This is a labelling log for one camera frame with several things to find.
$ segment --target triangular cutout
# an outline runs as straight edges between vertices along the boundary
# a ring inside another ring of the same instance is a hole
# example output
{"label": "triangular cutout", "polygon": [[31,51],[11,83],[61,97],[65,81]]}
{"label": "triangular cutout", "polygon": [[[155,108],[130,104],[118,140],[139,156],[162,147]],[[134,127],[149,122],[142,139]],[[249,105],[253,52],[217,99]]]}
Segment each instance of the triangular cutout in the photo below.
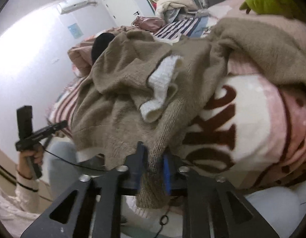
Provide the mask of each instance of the triangular cutout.
{"label": "triangular cutout", "polygon": [[74,206],[78,191],[75,190],[50,214],[50,219],[66,224]]}
{"label": "triangular cutout", "polygon": [[237,224],[242,224],[252,219],[252,213],[243,205],[243,203],[230,191],[227,192],[230,202],[234,221]]}

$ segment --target black and white striped fabric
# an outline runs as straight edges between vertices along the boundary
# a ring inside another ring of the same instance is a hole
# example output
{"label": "black and white striped fabric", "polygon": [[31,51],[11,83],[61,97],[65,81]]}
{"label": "black and white striped fabric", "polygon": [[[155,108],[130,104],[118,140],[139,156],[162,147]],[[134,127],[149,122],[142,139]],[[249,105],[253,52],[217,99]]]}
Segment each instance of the black and white striped fabric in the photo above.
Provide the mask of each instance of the black and white striped fabric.
{"label": "black and white striped fabric", "polygon": [[158,38],[167,38],[170,40],[176,38],[179,33],[185,36],[190,36],[200,21],[201,18],[190,18],[173,22],[162,27],[154,34],[154,36]]}

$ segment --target air conditioner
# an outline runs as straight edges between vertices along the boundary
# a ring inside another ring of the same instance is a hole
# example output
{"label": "air conditioner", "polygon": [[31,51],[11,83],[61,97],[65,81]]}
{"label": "air conditioner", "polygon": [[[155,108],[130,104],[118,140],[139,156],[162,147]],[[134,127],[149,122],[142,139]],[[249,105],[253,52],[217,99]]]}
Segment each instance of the air conditioner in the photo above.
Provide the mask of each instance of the air conditioner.
{"label": "air conditioner", "polygon": [[66,0],[57,5],[57,10],[60,14],[69,13],[85,7],[89,4],[95,5],[95,0]]}

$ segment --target blue poster on wall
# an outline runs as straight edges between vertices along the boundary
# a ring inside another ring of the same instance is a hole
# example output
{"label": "blue poster on wall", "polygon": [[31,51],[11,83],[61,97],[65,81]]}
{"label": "blue poster on wall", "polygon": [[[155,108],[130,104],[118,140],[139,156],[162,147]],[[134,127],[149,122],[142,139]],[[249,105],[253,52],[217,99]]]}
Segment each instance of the blue poster on wall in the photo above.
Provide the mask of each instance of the blue poster on wall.
{"label": "blue poster on wall", "polygon": [[69,31],[71,32],[72,36],[74,39],[78,39],[83,36],[83,32],[81,31],[80,27],[78,26],[77,23],[68,26]]}

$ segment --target green plush toy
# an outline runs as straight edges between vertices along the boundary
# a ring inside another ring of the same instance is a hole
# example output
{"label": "green plush toy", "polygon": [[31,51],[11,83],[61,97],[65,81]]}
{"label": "green plush toy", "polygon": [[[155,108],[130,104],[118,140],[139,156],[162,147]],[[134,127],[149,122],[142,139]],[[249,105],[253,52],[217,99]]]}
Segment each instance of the green plush toy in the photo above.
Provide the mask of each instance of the green plush toy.
{"label": "green plush toy", "polygon": [[287,18],[299,20],[305,19],[303,13],[293,0],[245,0],[240,6],[240,10],[250,10],[257,14],[275,14],[283,15]]}

